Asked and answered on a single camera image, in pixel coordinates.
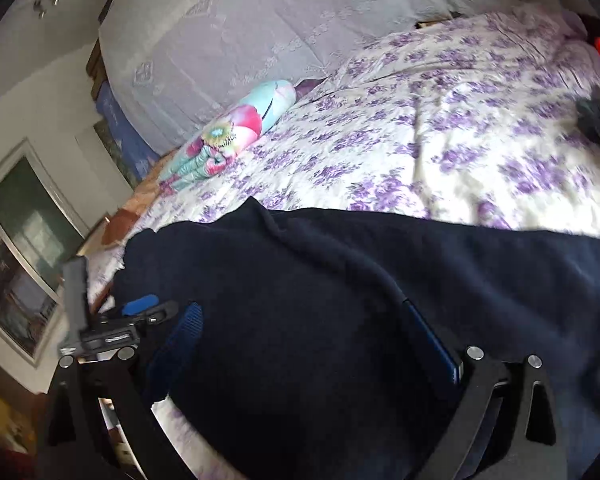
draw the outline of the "window frame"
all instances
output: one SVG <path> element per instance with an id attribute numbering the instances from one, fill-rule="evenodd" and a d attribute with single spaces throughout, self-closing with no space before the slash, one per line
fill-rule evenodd
<path id="1" fill-rule="evenodd" d="M 36 174 L 36 177 L 56 204 L 56 207 L 65 216 L 67 221 L 73 226 L 78 234 L 85 239 L 89 233 L 87 224 L 80 218 L 78 213 L 64 198 L 56 183 L 51 179 L 49 174 L 46 172 L 40 158 L 36 154 L 33 146 L 29 142 L 29 139 L 24 138 L 20 143 L 16 145 L 0 162 L 0 183 L 4 180 L 7 174 L 13 169 L 13 167 L 23 158 L 27 159 L 27 162 L 31 166 L 31 169 Z M 0 336 L 4 339 L 8 345 L 13 348 L 22 358 L 24 358 L 34 368 L 40 363 L 40 356 L 45 349 L 46 343 L 48 342 L 51 333 L 53 332 L 54 326 L 58 323 L 58 320 L 62 316 L 61 311 L 64 310 L 64 304 L 62 303 L 62 285 L 58 287 L 58 290 L 53 290 L 42 277 L 35 271 L 24 256 L 20 253 L 11 239 L 6 235 L 6 232 L 0 225 L 0 238 L 7 245 L 11 253 L 16 257 L 18 263 L 22 266 L 25 272 L 35 280 L 35 282 L 45 291 L 45 293 L 56 302 L 56 308 L 48 320 L 45 331 L 43 332 L 42 338 L 36 345 L 33 356 L 30 356 L 23 348 L 16 343 L 11 336 L 2 328 L 0 325 Z"/>

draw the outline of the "dark navy cloth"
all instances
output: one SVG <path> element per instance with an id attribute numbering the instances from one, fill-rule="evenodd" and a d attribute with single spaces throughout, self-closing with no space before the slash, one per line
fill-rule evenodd
<path id="1" fill-rule="evenodd" d="M 395 306 L 465 345 L 541 356 L 570 478 L 600 451 L 600 240 L 393 214 L 267 211 L 143 231 L 113 294 L 195 301 L 202 337 L 170 391 L 251 480 L 402 480 L 442 434 Z M 175 319 L 141 344 L 159 351 Z"/>

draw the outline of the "colorful pillow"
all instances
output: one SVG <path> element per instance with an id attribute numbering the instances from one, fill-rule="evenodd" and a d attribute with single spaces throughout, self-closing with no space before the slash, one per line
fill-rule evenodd
<path id="1" fill-rule="evenodd" d="M 296 91 L 287 81 L 270 81 L 257 86 L 178 150 L 160 174 L 162 192 L 174 193 L 220 173 L 295 102 Z"/>

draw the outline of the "purple floral fabric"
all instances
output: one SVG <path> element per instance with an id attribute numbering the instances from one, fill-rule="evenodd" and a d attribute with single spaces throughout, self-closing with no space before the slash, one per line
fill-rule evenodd
<path id="1" fill-rule="evenodd" d="M 383 211 L 600 236 L 600 149 L 574 101 L 595 51 L 539 7 L 392 34 L 352 54 L 235 164 L 160 198 L 140 229 L 268 208 Z M 93 298 L 122 250 L 94 266 Z"/>

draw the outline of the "screw head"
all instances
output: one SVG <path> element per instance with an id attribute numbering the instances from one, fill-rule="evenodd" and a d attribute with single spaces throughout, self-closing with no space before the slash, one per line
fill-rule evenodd
<path id="1" fill-rule="evenodd" d="M 69 366 L 74 364 L 74 358 L 71 357 L 70 355 L 65 355 L 60 358 L 60 360 L 58 361 L 58 364 L 60 365 L 61 368 L 68 368 Z"/>
<path id="2" fill-rule="evenodd" d="M 131 359 L 135 354 L 136 351 L 133 348 L 131 348 L 131 346 L 125 346 L 124 348 L 118 350 L 118 353 L 116 355 L 118 356 L 118 359 L 127 361 Z"/>
<path id="3" fill-rule="evenodd" d="M 526 358 L 526 362 L 528 362 L 533 368 L 539 368 L 542 366 L 542 359 L 537 355 L 530 355 Z"/>
<path id="4" fill-rule="evenodd" d="M 466 354 L 474 361 L 479 361 L 484 357 L 484 351 L 478 346 L 469 346 L 466 349 Z"/>

